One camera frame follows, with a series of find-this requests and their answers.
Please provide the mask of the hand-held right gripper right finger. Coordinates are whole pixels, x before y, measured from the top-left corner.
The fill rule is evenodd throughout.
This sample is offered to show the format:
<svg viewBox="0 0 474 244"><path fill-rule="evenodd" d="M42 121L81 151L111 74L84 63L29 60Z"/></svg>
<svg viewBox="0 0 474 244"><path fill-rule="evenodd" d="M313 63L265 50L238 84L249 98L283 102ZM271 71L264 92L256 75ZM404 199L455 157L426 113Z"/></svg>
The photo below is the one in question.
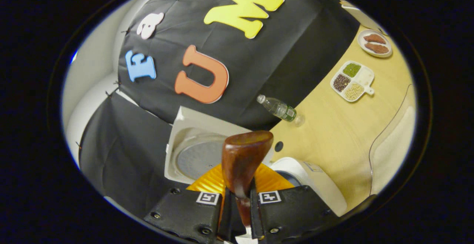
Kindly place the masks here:
<svg viewBox="0 0 474 244"><path fill-rule="evenodd" d="M260 243L298 243L330 230L336 213L308 185L294 186L261 164L250 191L252 236Z"/></svg>

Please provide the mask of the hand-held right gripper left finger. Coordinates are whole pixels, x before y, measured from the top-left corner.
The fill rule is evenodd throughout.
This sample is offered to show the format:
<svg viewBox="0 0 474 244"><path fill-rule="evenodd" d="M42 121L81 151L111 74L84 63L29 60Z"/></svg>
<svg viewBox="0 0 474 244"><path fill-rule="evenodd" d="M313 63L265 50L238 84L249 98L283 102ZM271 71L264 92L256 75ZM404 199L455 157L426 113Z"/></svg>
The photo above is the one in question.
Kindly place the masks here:
<svg viewBox="0 0 474 244"><path fill-rule="evenodd" d="M216 244L230 237L229 198L218 164L188 188L170 188L144 220L181 242Z"/></svg>

